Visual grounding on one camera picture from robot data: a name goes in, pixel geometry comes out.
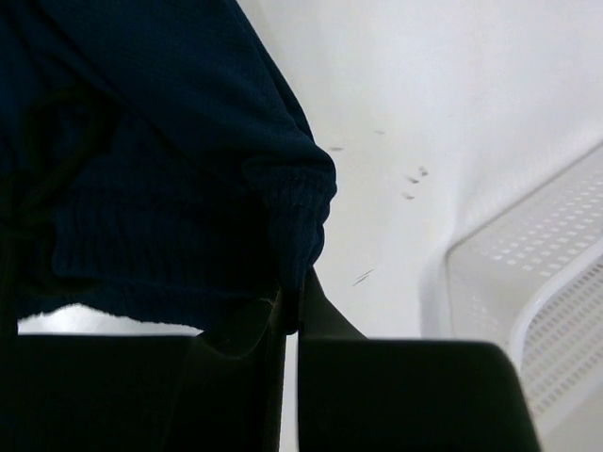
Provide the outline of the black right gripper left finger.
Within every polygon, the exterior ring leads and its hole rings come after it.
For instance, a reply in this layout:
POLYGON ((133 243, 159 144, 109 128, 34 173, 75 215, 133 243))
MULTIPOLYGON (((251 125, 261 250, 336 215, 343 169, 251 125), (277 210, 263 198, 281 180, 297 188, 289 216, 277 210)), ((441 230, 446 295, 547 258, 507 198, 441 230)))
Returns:
POLYGON ((1 447, 274 451, 284 361, 268 299, 196 336, 20 335, 1 344, 1 447))

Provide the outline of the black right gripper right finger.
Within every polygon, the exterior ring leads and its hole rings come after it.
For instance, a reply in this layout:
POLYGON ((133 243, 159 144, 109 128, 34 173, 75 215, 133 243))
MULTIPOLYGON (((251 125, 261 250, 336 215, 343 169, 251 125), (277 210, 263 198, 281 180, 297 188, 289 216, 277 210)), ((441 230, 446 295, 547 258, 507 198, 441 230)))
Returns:
POLYGON ((302 451, 537 451, 519 378, 496 345, 369 339, 305 281, 298 336, 302 451))

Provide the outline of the navy blue shorts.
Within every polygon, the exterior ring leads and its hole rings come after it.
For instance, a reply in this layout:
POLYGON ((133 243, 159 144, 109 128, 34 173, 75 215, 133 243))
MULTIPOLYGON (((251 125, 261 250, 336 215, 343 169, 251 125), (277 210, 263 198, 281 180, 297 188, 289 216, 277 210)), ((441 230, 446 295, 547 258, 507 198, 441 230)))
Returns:
POLYGON ((335 167, 235 1, 1 5, 1 321, 208 330, 324 244, 335 167))

